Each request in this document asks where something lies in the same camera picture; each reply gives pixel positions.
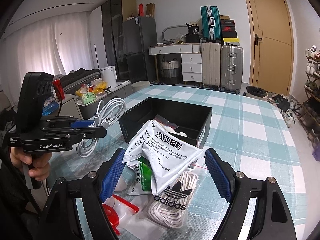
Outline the person's left hand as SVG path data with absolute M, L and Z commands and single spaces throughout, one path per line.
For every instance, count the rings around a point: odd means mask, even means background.
M 12 147 L 10 149 L 11 163 L 23 171 L 22 164 L 33 165 L 33 168 L 29 170 L 28 174 L 31 178 L 35 178 L 37 181 L 46 180 L 50 174 L 49 160 L 52 157 L 52 153 L 44 153 L 40 157 L 33 159 L 30 154 L 24 153 L 21 148 Z

